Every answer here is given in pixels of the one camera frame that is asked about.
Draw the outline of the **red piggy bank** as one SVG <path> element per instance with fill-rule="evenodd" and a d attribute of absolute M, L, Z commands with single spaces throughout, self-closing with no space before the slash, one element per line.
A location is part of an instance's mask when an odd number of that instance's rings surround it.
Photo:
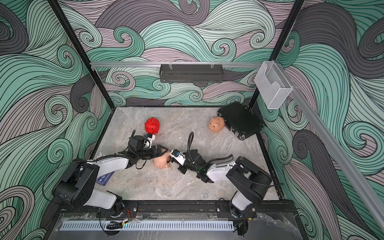
<path fill-rule="evenodd" d="M 145 122 L 145 131 L 148 134 L 156 135 L 160 130 L 160 122 L 158 119 L 151 117 Z"/>

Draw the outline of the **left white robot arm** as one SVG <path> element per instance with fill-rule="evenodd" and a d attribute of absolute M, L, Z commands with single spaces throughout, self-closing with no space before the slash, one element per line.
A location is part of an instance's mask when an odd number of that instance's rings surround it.
<path fill-rule="evenodd" d="M 52 195 L 73 208 L 91 206 L 110 210 L 120 205 L 119 196 L 95 189 L 96 181 L 109 173 L 131 168 L 140 160 L 164 156 L 168 148 L 152 145 L 152 141 L 151 135 L 133 136 L 130 137 L 127 148 L 116 154 L 91 161 L 72 161 L 53 188 Z"/>

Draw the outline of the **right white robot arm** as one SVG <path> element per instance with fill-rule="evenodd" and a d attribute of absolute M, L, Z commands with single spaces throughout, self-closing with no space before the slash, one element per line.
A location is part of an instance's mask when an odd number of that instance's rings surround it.
<path fill-rule="evenodd" d="M 251 204 L 263 201 L 267 191 L 272 187 L 269 173 L 245 157 L 233 159 L 233 155 L 206 162 L 197 150 L 181 152 L 171 151 L 171 162 L 179 165 L 178 170 L 185 174 L 190 170 L 204 183 L 229 181 L 237 189 L 229 203 L 229 211 L 239 218 Z"/>

